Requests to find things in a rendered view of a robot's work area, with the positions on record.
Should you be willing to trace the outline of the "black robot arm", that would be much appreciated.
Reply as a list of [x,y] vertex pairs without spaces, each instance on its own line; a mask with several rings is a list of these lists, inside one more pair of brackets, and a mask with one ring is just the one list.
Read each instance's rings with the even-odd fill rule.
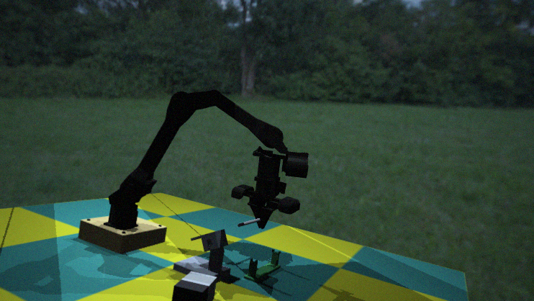
[[288,151],[283,143],[284,137],[280,129],[255,118],[216,89],[189,94],[180,91],[171,97],[165,122],[140,165],[126,177],[117,191],[109,195],[111,207],[108,222],[104,225],[120,230],[138,226],[135,203],[152,192],[153,186],[158,181],[153,178],[154,172],[179,128],[196,110],[213,106],[247,127],[266,147],[275,148],[279,153],[286,154],[276,155],[272,150],[263,150],[259,146],[253,151],[253,156],[259,156],[258,173],[278,176],[280,162],[283,159],[282,171],[286,172],[286,176],[307,178],[309,154]]

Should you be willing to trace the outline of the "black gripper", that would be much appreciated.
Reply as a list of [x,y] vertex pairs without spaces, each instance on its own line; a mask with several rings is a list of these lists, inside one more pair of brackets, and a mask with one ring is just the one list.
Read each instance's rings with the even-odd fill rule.
[[[291,197],[284,197],[283,199],[276,198],[276,190],[280,177],[278,176],[266,176],[258,173],[255,176],[256,188],[248,185],[240,185],[232,189],[231,197],[241,199],[243,196],[250,197],[248,205],[250,205],[255,218],[261,218],[258,221],[258,227],[264,229],[269,217],[274,210],[279,210],[286,214],[293,214],[300,208],[300,202],[298,199]],[[265,206],[266,205],[266,206]]]

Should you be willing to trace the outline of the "green flat plate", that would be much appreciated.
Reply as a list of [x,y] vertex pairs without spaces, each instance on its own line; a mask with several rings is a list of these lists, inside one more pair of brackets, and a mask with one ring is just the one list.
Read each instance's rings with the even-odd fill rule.
[[278,264],[279,254],[281,253],[281,251],[275,252],[274,249],[272,249],[272,252],[273,253],[272,253],[271,262],[267,263],[266,265],[258,269],[257,269],[258,260],[253,261],[253,258],[251,258],[248,274],[244,275],[244,278],[256,282],[259,279],[263,278],[264,276],[270,274],[271,272],[279,269],[281,267],[281,265]]

